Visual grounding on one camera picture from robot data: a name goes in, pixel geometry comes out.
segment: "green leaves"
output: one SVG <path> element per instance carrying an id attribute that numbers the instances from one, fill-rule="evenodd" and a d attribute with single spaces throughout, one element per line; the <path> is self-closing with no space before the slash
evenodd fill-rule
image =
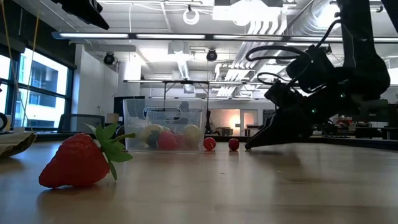
<path id="1" fill-rule="evenodd" d="M 112 173 L 114 181 L 117 181 L 118 180 L 118 173 L 116 172 L 116 169 L 114 168 L 112 162 L 108 162 L 108 164 L 109 164 L 109 169 L 111 170 L 111 173 Z"/>
<path id="2" fill-rule="evenodd" d="M 89 124 L 86 125 L 93 130 L 93 133 L 101 144 L 101 150 L 105 153 L 105 156 L 108 160 L 109 169 L 111 170 L 113 179 L 116 181 L 118 179 L 118 174 L 116 173 L 116 169 L 114 168 L 112 162 L 126 162 L 133 158 L 132 155 L 125 152 L 126 147 L 119 141 L 124 138 L 134 138 L 136 135 L 134 133 L 124 134 L 115 139 L 111 139 L 116 128 L 118 127 L 117 123 L 113 123 L 105 128 L 103 128 L 100 124 L 97 126 L 97 128 L 94 128 Z"/>

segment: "strawberry leaf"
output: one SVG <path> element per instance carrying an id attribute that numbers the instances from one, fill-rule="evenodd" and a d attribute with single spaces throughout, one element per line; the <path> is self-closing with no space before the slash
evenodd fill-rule
<path id="1" fill-rule="evenodd" d="M 118 142 L 118 141 L 120 141 L 120 140 L 122 140 L 122 139 L 125 139 L 125 138 L 134 138 L 134 137 L 136 137 L 136 134 L 135 134 L 135 133 L 123 134 L 123 135 L 121 135 L 121 136 L 118 136 L 118 137 L 115 138 L 115 139 L 112 139 L 111 142 Z"/>
<path id="2" fill-rule="evenodd" d="M 102 125 L 99 124 L 97 128 L 95 129 L 95 136 L 97 137 L 97 140 L 101 144 L 101 146 L 104 147 L 104 143 L 107 139 L 104 137 L 104 129 L 102 128 Z"/>
<path id="3" fill-rule="evenodd" d="M 118 124 L 113 123 L 103 129 L 103 137 L 105 138 L 105 140 L 111 139 L 111 137 L 113 136 L 117 127 L 118 127 Z"/>
<path id="4" fill-rule="evenodd" d="M 112 156 L 112 161 L 114 162 L 126 162 L 132 159 L 132 155 L 121 152 Z"/>
<path id="5" fill-rule="evenodd" d="M 85 125 L 87 125 L 93 131 L 93 134 L 95 134 L 95 127 L 94 126 L 86 124 L 86 123 L 85 123 Z"/>
<path id="6" fill-rule="evenodd" d="M 120 143 L 120 142 L 115 142 L 115 143 L 113 143 L 118 149 L 120 149 L 120 151 L 123 151 L 123 150 L 125 150 L 126 149 L 126 147 L 122 144 L 122 143 Z"/>
<path id="7" fill-rule="evenodd" d="M 113 166 L 111 161 L 109 161 L 108 164 L 109 164 L 109 169 L 111 170 L 111 173 L 112 173 L 114 181 L 117 181 L 118 180 L 118 174 L 116 173 L 116 169 L 114 168 L 114 166 Z"/>

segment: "door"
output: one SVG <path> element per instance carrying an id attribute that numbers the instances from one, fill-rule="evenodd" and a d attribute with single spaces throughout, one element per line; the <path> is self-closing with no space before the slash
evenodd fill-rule
<path id="1" fill-rule="evenodd" d="M 241 136 L 249 136 L 247 125 L 258 125 L 257 110 L 241 110 Z"/>

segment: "yellow ball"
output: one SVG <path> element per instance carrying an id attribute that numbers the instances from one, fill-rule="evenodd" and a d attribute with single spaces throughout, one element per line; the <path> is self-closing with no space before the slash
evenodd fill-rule
<path id="1" fill-rule="evenodd" d="M 200 131 L 198 126 L 190 124 L 184 127 L 183 134 L 187 145 L 190 147 L 197 147 L 200 143 L 200 139 L 203 133 Z"/>

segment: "box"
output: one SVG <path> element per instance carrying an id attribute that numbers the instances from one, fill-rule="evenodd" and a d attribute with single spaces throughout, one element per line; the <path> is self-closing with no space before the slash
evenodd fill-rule
<path id="1" fill-rule="evenodd" d="M 123 100 L 126 149 L 137 152 L 203 151 L 205 100 Z"/>

